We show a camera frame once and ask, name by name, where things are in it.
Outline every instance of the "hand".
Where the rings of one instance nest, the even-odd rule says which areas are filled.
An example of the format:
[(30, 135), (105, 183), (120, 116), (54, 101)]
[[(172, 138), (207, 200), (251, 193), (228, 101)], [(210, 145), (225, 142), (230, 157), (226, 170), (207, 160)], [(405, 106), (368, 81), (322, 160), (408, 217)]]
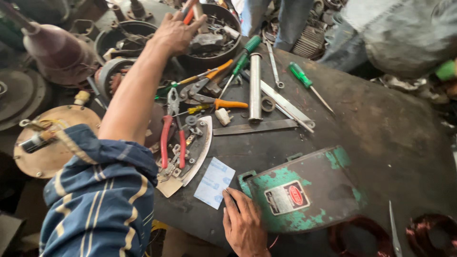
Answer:
[[(229, 193), (236, 200), (236, 205)], [(252, 200), (244, 193), (227, 188), (224, 196), (223, 225), (228, 243), (239, 257), (270, 257), (266, 248), (267, 233), (260, 225), (260, 213)]]
[(166, 13), (160, 27), (155, 32), (150, 44), (155, 47), (163, 47), (168, 51), (170, 56), (178, 56), (187, 53), (189, 46), (197, 29), (206, 21), (207, 16), (203, 15), (199, 20), (194, 21), (191, 25), (185, 25), (182, 22), (183, 14), (177, 11), (175, 15)]

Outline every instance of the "blue striped shirt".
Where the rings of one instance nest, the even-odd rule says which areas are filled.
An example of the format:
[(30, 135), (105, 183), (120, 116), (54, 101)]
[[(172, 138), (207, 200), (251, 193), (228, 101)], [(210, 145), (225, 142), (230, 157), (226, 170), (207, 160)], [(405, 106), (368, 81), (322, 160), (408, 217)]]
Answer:
[(136, 142), (98, 139), (85, 124), (59, 138), (75, 155), (44, 189), (50, 210), (40, 256), (142, 256), (157, 185), (151, 151)]

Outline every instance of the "brass plate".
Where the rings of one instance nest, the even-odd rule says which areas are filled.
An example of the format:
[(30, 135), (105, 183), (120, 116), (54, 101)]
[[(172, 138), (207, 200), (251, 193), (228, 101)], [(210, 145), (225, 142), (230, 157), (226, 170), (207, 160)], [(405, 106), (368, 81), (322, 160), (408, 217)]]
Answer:
[[(89, 108), (79, 105), (65, 105), (53, 108), (40, 115), (40, 119), (56, 119), (69, 126), (85, 123), (95, 135), (98, 135), (100, 117)], [(14, 158), (19, 169), (25, 174), (38, 178), (52, 178), (73, 156), (73, 153), (61, 141), (52, 143), (34, 153), (24, 152), (18, 145), (32, 137), (34, 131), (24, 129), (17, 138)]]

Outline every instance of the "yellow wire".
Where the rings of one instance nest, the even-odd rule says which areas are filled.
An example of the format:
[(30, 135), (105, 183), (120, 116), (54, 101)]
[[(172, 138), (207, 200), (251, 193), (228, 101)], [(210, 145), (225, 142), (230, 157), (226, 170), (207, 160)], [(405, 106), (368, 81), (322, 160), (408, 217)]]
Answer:
[(40, 122), (59, 123), (60, 125), (62, 125), (64, 127), (64, 129), (67, 128), (67, 126), (63, 122), (56, 120), (56, 119), (42, 119), (42, 120), (40, 120)]

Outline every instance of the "green metal cover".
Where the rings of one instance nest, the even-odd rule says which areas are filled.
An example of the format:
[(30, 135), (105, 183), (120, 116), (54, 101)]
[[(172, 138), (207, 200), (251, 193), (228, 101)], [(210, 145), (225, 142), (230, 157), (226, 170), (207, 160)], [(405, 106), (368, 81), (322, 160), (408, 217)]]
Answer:
[(249, 171), (238, 180), (242, 190), (260, 206), (269, 232), (305, 232), (358, 213), (362, 199), (346, 176), (350, 164), (346, 151), (335, 146), (257, 175)]

